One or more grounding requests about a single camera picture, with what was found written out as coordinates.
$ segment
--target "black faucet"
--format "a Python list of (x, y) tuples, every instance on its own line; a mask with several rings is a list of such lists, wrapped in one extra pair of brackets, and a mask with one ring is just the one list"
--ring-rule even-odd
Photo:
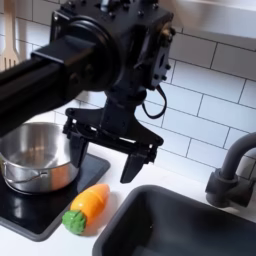
[(216, 169), (209, 178), (206, 199), (211, 205), (225, 208), (232, 201), (248, 206), (256, 180), (245, 182), (236, 175), (236, 170), (243, 155), (252, 148), (256, 148), (256, 133), (245, 135), (231, 146), (222, 168)]

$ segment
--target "black stovetop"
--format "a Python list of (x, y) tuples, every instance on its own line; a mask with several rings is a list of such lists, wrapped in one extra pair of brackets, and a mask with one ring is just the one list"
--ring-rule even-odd
[(0, 225), (34, 241), (47, 239), (61, 223), (71, 201), (95, 184), (109, 167), (106, 160), (88, 154), (69, 186), (42, 195), (18, 193), (9, 188), (0, 175)]

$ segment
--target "toy carrot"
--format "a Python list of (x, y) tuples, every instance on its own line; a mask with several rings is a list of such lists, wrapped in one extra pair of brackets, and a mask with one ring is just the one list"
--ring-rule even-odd
[(97, 184), (86, 189), (74, 199), (70, 210), (63, 215), (62, 223), (70, 232), (81, 235), (85, 227), (104, 210), (109, 192), (107, 184)]

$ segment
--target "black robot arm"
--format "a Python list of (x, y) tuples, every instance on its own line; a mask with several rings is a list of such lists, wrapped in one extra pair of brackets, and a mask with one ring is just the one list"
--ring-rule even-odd
[[(163, 144), (134, 113), (147, 89), (157, 89), (166, 101), (159, 84), (170, 68), (172, 18), (156, 0), (63, 5), (52, 16), (51, 43), (0, 75), (0, 136), (83, 90), (105, 91), (104, 108), (66, 111), (71, 161), (80, 167), (89, 142), (121, 151), (128, 154), (121, 182), (130, 182), (144, 164), (154, 162)], [(147, 115), (159, 117), (165, 108)]]

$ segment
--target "countertop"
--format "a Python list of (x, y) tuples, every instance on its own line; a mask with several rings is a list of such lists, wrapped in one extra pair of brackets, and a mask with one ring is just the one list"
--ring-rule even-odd
[[(120, 184), (119, 180), (127, 156), (95, 145), (90, 145), (89, 153), (105, 158), (111, 163), (111, 168), (100, 180), (100, 183), (109, 184), (111, 195), (106, 210), (87, 229), (86, 236), (75, 236), (68, 232), (63, 225), (60, 225), (48, 240), (37, 243), (0, 226), (1, 255), (71, 256), (76, 254), (91, 256), (93, 245), (100, 232), (129, 192), (141, 185), (162, 186), (197, 201), (207, 203), (204, 192), (206, 185), (175, 173), (175, 166), (173, 166), (173, 172), (170, 172), (153, 164), (145, 165), (132, 183)], [(236, 208), (227, 208), (225, 211), (256, 222), (256, 196), (253, 196), (247, 209), (236, 206)]]

